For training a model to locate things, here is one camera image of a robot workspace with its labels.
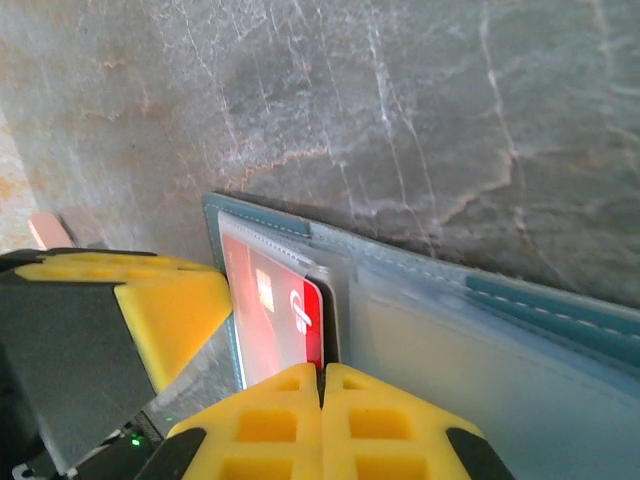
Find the red card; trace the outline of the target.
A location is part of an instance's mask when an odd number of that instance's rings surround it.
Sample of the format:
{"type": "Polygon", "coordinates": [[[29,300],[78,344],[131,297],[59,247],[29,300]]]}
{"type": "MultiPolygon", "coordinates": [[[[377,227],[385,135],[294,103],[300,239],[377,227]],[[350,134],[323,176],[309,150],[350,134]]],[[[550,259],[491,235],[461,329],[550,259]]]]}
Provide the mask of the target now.
{"type": "Polygon", "coordinates": [[[239,234],[223,233],[221,244],[242,385],[250,387],[300,363],[321,367],[323,296],[307,269],[239,234]]]}

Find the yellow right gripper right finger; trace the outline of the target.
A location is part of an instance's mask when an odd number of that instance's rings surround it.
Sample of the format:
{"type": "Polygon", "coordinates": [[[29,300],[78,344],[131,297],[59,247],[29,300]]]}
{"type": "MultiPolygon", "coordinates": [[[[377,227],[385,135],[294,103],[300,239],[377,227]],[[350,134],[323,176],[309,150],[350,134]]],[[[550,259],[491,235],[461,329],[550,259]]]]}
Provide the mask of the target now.
{"type": "Polygon", "coordinates": [[[515,480],[473,423],[332,363],[322,406],[323,480],[515,480]]]}

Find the small beige object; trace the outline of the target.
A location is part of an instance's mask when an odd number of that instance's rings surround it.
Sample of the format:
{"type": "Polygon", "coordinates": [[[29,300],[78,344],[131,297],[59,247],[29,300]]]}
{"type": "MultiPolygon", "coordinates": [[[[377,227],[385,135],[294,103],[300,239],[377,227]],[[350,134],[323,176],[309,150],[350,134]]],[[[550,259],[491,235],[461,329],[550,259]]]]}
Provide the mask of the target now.
{"type": "Polygon", "coordinates": [[[69,237],[54,214],[49,212],[34,213],[29,217],[28,225],[41,249],[69,246],[69,237]]]}

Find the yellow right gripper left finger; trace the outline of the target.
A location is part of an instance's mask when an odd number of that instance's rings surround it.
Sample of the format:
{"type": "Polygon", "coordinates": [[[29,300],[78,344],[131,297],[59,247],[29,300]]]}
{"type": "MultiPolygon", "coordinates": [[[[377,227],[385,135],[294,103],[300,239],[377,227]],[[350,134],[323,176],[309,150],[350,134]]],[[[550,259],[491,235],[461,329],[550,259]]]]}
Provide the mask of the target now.
{"type": "Polygon", "coordinates": [[[134,480],[321,480],[315,366],[290,367],[175,425],[134,480]]]}

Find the blue card holder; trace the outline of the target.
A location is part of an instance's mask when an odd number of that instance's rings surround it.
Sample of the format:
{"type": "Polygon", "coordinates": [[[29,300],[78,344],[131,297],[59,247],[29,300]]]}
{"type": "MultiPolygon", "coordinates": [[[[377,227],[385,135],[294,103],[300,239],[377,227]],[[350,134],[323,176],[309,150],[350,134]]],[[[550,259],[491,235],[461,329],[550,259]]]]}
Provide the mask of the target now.
{"type": "Polygon", "coordinates": [[[386,245],[219,193],[222,224],[332,270],[340,359],[477,424],[518,480],[640,480],[640,310],[386,245]]]}

